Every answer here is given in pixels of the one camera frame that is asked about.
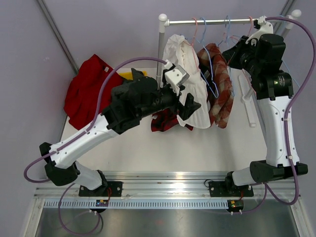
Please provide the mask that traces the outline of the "dark red plaid skirt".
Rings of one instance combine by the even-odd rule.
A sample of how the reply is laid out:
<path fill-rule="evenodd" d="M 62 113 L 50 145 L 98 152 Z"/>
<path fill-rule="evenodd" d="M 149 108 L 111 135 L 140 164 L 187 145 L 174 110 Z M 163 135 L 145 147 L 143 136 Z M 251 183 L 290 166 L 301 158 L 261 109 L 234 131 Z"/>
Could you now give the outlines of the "dark red plaid skirt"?
<path fill-rule="evenodd" d="M 152 132 L 165 132 L 176 125 L 179 125 L 179 121 L 176 114 L 174 114 L 170 109 L 165 109 L 152 115 Z"/>

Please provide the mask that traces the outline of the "red beige checked skirt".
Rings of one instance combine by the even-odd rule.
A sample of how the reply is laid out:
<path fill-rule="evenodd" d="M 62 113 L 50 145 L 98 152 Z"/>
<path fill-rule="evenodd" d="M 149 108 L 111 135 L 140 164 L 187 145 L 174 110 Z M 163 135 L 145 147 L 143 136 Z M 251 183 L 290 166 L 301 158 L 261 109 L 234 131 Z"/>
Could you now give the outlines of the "red beige checked skirt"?
<path fill-rule="evenodd" d="M 204 49 L 201 49 L 197 53 L 197 57 L 199 61 L 199 69 L 201 70 L 201 77 L 206 82 L 208 92 L 207 102 L 210 104 L 210 108 L 208 109 L 210 122 L 212 125 L 215 124 L 219 128 L 226 128 L 234 102 L 233 85 L 227 69 L 227 62 L 222 56 L 219 47 L 214 43 L 209 43 L 206 48 L 209 51 L 212 61 L 214 74 L 213 80 L 219 91 L 219 97 L 216 99 L 207 84 L 209 83 L 212 89 L 214 88 L 210 79 L 209 60 Z"/>

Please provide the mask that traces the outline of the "dark grey dotted skirt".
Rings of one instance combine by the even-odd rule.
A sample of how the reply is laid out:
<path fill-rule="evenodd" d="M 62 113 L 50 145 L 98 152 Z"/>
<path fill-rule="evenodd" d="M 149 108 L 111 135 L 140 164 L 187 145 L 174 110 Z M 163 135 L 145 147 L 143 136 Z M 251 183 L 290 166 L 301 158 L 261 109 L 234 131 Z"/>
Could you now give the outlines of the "dark grey dotted skirt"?
<path fill-rule="evenodd" d="M 127 79 L 121 77 L 122 78 L 122 84 L 131 83 L 131 82 L 142 80 L 142 79 L 145 79 L 145 78 L 148 77 L 148 75 L 147 76 L 143 75 L 142 71 L 139 71 L 139 70 L 137 70 L 135 68 L 131 68 L 130 72 L 132 72 L 133 80 L 127 80 Z"/>

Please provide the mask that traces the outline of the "solid red skirt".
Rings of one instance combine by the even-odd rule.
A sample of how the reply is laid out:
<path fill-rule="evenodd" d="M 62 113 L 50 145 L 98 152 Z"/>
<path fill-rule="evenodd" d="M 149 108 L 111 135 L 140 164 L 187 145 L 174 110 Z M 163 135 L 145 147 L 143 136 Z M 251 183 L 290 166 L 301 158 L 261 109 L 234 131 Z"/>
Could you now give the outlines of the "solid red skirt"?
<path fill-rule="evenodd" d="M 68 88 L 64 111 L 69 124 L 80 130 L 92 122 L 100 88 L 113 70 L 96 54 L 84 61 Z"/>

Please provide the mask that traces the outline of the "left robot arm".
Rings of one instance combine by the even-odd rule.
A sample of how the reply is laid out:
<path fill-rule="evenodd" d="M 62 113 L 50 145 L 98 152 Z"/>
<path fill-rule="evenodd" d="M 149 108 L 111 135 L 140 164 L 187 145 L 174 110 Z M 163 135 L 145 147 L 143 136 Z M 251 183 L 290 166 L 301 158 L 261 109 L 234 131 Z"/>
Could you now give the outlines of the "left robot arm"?
<path fill-rule="evenodd" d="M 56 186 L 79 184 L 93 196 L 110 195 L 110 185 L 100 170 L 92 170 L 77 160 L 97 145 L 123 134 L 140 124 L 142 118 L 170 109 L 181 119 L 188 119 L 201 107 L 188 93 L 186 101 L 180 96 L 189 74 L 179 65 L 165 69 L 165 86 L 158 87 L 154 78 L 132 69 L 133 80 L 112 88 L 112 101 L 96 120 L 60 143 L 43 143 L 40 151 L 46 154 L 45 172 Z"/>

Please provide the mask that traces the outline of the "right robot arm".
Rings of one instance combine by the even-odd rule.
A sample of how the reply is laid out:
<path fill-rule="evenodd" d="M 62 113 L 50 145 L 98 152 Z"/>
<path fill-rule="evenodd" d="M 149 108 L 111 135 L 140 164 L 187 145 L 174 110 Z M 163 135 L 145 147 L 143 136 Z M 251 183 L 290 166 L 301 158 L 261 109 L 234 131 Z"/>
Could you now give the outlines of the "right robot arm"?
<path fill-rule="evenodd" d="M 235 196 L 244 186 L 283 180 L 308 173 L 295 150 L 291 109 L 294 95 L 290 74 L 281 70 L 286 44 L 283 37 L 263 34 L 258 39 L 243 36 L 223 52 L 229 66 L 245 70 L 251 76 L 265 133 L 267 154 L 264 160 L 227 174 L 224 190 Z"/>

